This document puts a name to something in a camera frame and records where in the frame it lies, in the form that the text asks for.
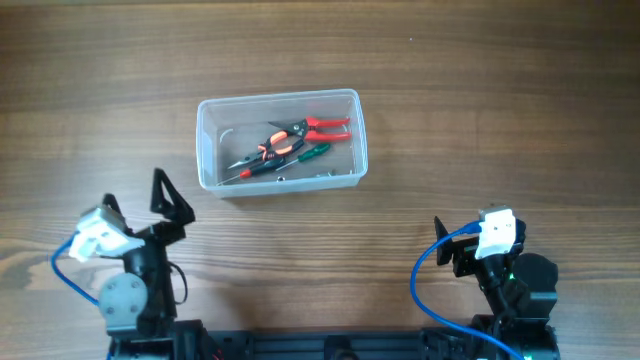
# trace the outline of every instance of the red handle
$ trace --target red handle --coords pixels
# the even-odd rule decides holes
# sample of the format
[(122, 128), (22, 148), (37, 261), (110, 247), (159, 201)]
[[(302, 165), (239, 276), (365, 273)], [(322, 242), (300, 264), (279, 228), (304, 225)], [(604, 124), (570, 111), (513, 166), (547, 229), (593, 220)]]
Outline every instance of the red handle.
[(351, 133), (340, 133), (340, 134), (327, 134), (327, 133), (319, 133), (316, 131), (309, 131), (307, 136), (304, 137), (306, 141), (313, 142), (333, 142), (333, 141), (344, 141), (351, 139)]
[(312, 116), (307, 117), (307, 124), (309, 126), (315, 126), (317, 128), (321, 127), (336, 127), (341, 125), (347, 125), (349, 123), (349, 118), (345, 119), (329, 119), (329, 120), (320, 120), (318, 118), (314, 118)]

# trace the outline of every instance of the wooden tabletop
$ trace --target wooden tabletop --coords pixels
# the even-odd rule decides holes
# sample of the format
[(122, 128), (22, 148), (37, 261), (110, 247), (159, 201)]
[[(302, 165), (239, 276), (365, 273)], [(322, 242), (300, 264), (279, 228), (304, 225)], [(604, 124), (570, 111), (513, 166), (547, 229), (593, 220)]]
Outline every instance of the wooden tabletop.
[[(563, 359), (637, 359), (639, 9), (554, 3), (1, 8), (0, 359), (104, 358), (103, 319), (48, 259), (105, 192), (134, 228), (158, 220), (154, 167), (198, 219), (169, 248), (189, 280), (180, 319), (435, 325), (408, 287), (433, 216), (455, 228), (505, 203), (528, 224), (526, 251), (560, 268)], [(337, 88), (362, 101), (369, 172), (357, 187), (226, 201), (200, 187), (202, 100)], [(94, 295), (122, 271), (60, 267)], [(419, 282), (457, 322), (488, 311), (450, 266), (428, 261)]]

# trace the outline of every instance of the storage box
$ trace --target storage box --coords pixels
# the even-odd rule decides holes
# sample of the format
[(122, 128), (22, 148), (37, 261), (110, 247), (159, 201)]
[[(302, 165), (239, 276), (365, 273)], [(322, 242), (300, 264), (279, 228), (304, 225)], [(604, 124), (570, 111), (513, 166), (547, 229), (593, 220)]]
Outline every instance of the storage box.
[[(349, 118), (348, 125), (318, 131), (350, 131), (351, 139), (332, 142), (325, 154), (281, 171), (220, 184), (244, 169), (229, 170), (230, 165), (257, 152), (259, 144), (278, 132), (269, 121), (293, 123), (309, 116), (320, 120)], [(298, 139), (291, 136), (286, 141)], [(315, 145), (307, 142), (287, 157), (287, 163)], [(355, 186), (368, 167), (360, 99), (350, 89), (205, 100), (198, 106), (196, 152), (200, 185), (221, 198)]]

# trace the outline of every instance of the pliers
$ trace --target pliers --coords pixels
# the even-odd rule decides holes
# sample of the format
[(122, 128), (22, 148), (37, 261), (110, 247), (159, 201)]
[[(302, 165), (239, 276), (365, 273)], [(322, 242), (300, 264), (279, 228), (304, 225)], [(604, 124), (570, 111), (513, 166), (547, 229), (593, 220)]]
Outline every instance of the pliers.
[(320, 120), (315, 117), (308, 116), (304, 120), (294, 123), (287, 123), (281, 121), (270, 121), (269, 124), (279, 127), (286, 131), (288, 135), (298, 135), (304, 141), (312, 142), (334, 142), (344, 141), (351, 139), (351, 132), (343, 132), (338, 134), (317, 132), (316, 129), (336, 127), (341, 125), (347, 125), (349, 118), (345, 119), (333, 119), (333, 120)]
[(277, 133), (271, 135), (271, 137), (269, 137), (267, 139), (267, 141), (264, 142), (264, 144), (260, 144), (258, 145), (258, 152), (255, 153), (251, 153), (247, 156), (244, 157), (244, 159), (236, 162), (235, 164), (229, 166), (227, 169), (235, 169), (237, 167), (241, 167), (241, 166), (247, 166), (250, 165), (256, 161), (269, 161), (269, 160), (273, 160), (276, 158), (281, 158), (281, 157), (285, 157), (287, 155), (290, 155), (296, 151), (298, 151), (303, 145), (304, 145), (304, 140), (303, 139), (299, 139), (298, 141), (296, 141), (295, 143), (293, 143), (292, 145), (289, 145), (287, 147), (284, 147), (282, 149), (271, 149), (273, 147), (273, 145), (281, 142), (282, 140), (286, 139), (287, 137), (289, 137), (289, 133), (287, 133), (286, 131), (278, 131)]

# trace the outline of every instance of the red and black screwdriver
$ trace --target red and black screwdriver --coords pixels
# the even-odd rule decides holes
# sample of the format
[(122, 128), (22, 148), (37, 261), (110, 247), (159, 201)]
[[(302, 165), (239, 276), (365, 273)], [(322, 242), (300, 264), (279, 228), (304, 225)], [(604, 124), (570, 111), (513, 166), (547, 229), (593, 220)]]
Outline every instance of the red and black screwdriver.
[(219, 182), (217, 185), (222, 185), (222, 184), (224, 184), (226, 182), (235, 180), (237, 178), (248, 179), (248, 178), (250, 178), (252, 176), (260, 175), (260, 174), (263, 174), (263, 173), (265, 173), (267, 171), (275, 170), (275, 169), (279, 168), (280, 166), (284, 165), (284, 163), (286, 163), (286, 162), (287, 162), (287, 160), (285, 158), (283, 158), (283, 157), (278, 157), (278, 158), (275, 158), (275, 159), (267, 160), (267, 161), (261, 162), (258, 165), (254, 165), (254, 166), (252, 166), (252, 167), (250, 167), (248, 169), (245, 169), (240, 173), (240, 175), (236, 175), (236, 176), (234, 176), (232, 178), (229, 178), (229, 179), (227, 179), (225, 181)]

